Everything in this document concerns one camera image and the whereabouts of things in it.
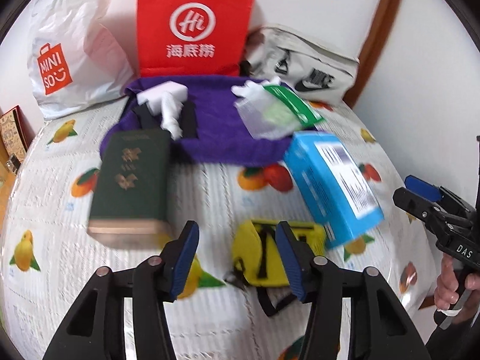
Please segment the right human hand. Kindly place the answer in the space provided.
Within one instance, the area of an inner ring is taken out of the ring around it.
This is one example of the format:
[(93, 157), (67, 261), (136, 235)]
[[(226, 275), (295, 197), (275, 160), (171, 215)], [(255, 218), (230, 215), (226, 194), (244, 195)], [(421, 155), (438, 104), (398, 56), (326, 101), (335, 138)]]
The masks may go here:
[[(459, 283), (454, 273), (454, 259), (444, 254), (441, 261), (441, 273), (437, 278), (437, 287), (434, 291), (434, 304), (439, 310), (446, 311), (450, 305), (458, 302), (459, 294), (456, 292)], [(465, 302), (461, 312), (454, 318), (453, 323), (462, 323), (471, 320), (479, 309), (479, 274), (473, 273), (465, 279), (465, 289), (470, 296)]]

